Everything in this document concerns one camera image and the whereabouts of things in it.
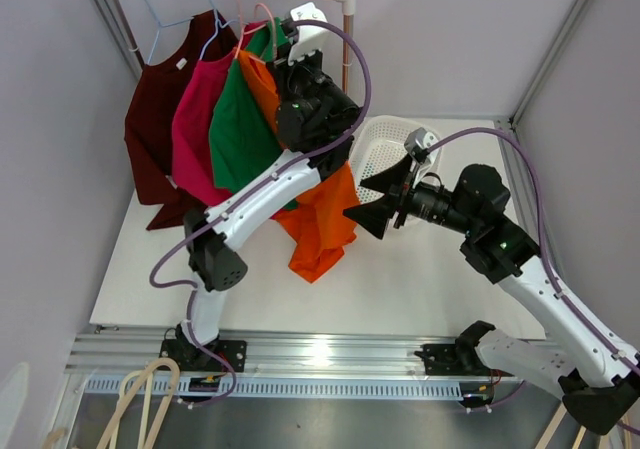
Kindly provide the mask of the pink hanger of orange shirt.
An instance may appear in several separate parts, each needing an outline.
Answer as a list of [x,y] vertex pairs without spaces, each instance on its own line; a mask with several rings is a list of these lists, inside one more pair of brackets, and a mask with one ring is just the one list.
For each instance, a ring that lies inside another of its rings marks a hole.
[[271,61],[274,62],[278,56],[277,24],[272,11],[263,2],[257,2],[254,5],[254,16],[257,16],[260,11],[262,11],[266,15],[264,25],[269,27],[271,41]]

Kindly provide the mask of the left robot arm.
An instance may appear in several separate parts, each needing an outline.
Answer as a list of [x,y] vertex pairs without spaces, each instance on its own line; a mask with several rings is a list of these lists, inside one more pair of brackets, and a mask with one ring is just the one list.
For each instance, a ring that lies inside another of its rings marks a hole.
[[358,201],[348,158],[362,108],[323,72],[320,52],[269,71],[281,98],[274,117],[283,152],[229,200],[185,220],[196,280],[176,334],[185,340],[180,358],[194,370],[214,361],[225,293],[248,271],[237,251],[267,219],[295,240],[289,267],[309,283],[356,239],[343,212]]

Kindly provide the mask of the green t shirt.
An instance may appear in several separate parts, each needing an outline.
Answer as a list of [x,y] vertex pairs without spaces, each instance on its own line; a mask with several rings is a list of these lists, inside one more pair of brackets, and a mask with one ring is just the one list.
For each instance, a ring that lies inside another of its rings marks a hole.
[[241,191],[282,154],[240,66],[240,58],[245,55],[273,60],[271,25],[267,23],[245,36],[243,42],[245,47],[231,54],[231,66],[209,128],[214,185],[232,194]]

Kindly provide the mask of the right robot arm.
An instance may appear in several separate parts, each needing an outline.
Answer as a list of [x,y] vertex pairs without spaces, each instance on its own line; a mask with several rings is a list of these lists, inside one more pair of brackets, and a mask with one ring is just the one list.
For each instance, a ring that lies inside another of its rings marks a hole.
[[559,399],[587,430],[608,434],[639,398],[639,352],[613,335],[544,259],[540,246],[504,211],[510,192],[496,169],[471,164],[453,190],[413,180],[412,162],[363,180],[380,193],[344,215],[374,237],[400,228],[407,217],[463,235],[465,261],[523,305],[558,351],[511,337],[477,321],[455,341],[455,361],[466,373],[484,367],[516,376]]

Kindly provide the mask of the pink magenta t shirt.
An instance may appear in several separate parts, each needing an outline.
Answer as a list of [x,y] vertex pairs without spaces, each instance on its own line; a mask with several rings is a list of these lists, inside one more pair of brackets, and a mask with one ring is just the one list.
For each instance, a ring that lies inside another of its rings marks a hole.
[[[264,22],[248,25],[247,35],[264,26]],[[171,126],[174,182],[206,206],[218,205],[232,194],[214,185],[209,128],[237,44],[228,27],[209,46],[203,61],[199,60],[201,49],[196,51],[195,68]]]

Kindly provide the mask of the orange t shirt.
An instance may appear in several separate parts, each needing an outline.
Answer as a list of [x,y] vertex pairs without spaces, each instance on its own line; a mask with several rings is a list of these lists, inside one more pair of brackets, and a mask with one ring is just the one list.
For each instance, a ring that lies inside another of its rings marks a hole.
[[[266,65],[247,50],[238,61],[248,87],[272,132],[277,131],[280,98]],[[328,272],[343,256],[344,247],[356,239],[356,224],[342,211],[359,201],[348,163],[327,180],[296,198],[298,206],[275,215],[275,220],[296,242],[289,268],[309,283]]]

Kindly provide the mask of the blue hanger of pink shirt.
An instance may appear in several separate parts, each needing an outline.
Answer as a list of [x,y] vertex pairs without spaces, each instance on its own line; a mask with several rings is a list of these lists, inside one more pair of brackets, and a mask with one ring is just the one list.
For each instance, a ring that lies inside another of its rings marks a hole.
[[214,0],[208,0],[209,5],[211,6],[211,12],[213,14],[213,20],[214,20],[214,29],[213,29],[213,34],[207,39],[207,41],[204,43],[204,45],[201,48],[200,51],[200,55],[199,55],[199,60],[203,61],[206,53],[209,49],[209,46],[214,42],[214,40],[217,38],[217,36],[226,28],[228,28],[229,26],[235,24],[235,25],[239,25],[240,24],[240,20],[238,18],[236,19],[231,19],[228,20],[224,23],[221,22],[221,17],[220,17],[220,13],[219,10],[216,6],[216,3]]

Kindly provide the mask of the pink hanger of green shirt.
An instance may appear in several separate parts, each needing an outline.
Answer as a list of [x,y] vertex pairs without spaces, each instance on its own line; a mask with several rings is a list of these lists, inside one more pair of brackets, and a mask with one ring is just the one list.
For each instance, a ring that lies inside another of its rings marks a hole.
[[234,53],[234,59],[237,59],[238,54],[242,49],[242,45],[244,42],[244,35],[245,35],[245,27],[246,27],[246,24],[244,21],[243,9],[242,9],[242,0],[236,0],[236,8],[237,8],[238,21],[239,21],[239,37],[238,37],[238,44],[236,46],[236,50]]

